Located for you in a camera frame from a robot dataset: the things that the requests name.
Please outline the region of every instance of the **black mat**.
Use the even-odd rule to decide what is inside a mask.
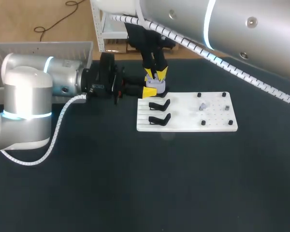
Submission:
[[[232,63],[290,94],[287,81]],[[73,105],[41,165],[0,154],[0,232],[290,232],[290,105],[205,60],[169,64],[173,92],[230,92],[238,132],[137,132],[132,98]]]

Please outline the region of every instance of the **white pegboard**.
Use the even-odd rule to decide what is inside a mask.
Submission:
[[[230,94],[225,92],[198,93],[168,93],[164,98],[145,98],[138,100],[137,130],[157,132],[222,132],[237,131],[238,126]],[[151,110],[149,103],[164,105],[170,99],[171,103],[165,112]],[[165,119],[171,113],[171,119],[166,126],[152,125],[148,118],[154,116]]]

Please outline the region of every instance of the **metal shelf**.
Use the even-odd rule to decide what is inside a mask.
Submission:
[[[100,52],[105,51],[104,39],[126,39],[128,37],[124,23],[111,20],[105,12],[103,12],[101,20],[100,10],[93,0],[90,0],[90,3]]]
[[[102,37],[104,39],[126,39],[128,37],[125,24],[111,20],[107,13],[103,13],[102,25]]]

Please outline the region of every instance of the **gray basket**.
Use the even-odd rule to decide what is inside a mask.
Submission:
[[[59,59],[81,60],[87,68],[92,61],[93,42],[50,42],[50,43],[0,43],[0,104],[4,100],[1,66],[9,53],[37,54]],[[66,103],[70,98],[53,97],[53,103]]]

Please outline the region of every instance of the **gray part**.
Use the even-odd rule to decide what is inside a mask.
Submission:
[[[165,81],[163,80],[162,82],[160,82],[157,79],[148,79],[146,81],[146,87],[148,88],[156,88],[157,89],[157,93],[163,93],[165,91]]]
[[[200,107],[199,107],[199,110],[202,111],[202,110],[204,110],[204,109],[206,109],[206,108],[207,108],[206,104],[205,104],[205,103],[202,103],[202,104],[200,105]]]
[[[38,142],[50,137],[51,116],[30,120],[1,119],[0,150],[13,144]]]
[[[6,65],[6,73],[18,66],[29,66],[40,71],[44,70],[49,57],[35,55],[12,54]],[[52,58],[47,73],[53,78],[53,95],[74,97],[81,91],[81,74],[83,63],[78,60]]]
[[[141,8],[144,18],[205,45],[208,3],[141,0]],[[290,79],[290,0],[217,0],[208,34],[215,50]]]
[[[17,103],[20,102],[15,97],[17,87],[4,85],[4,88],[4,110],[12,114],[19,114],[20,112],[17,111]],[[52,92],[53,89],[51,87],[32,88],[32,95],[30,95],[31,106],[29,107],[31,109],[31,115],[44,115],[52,111]]]

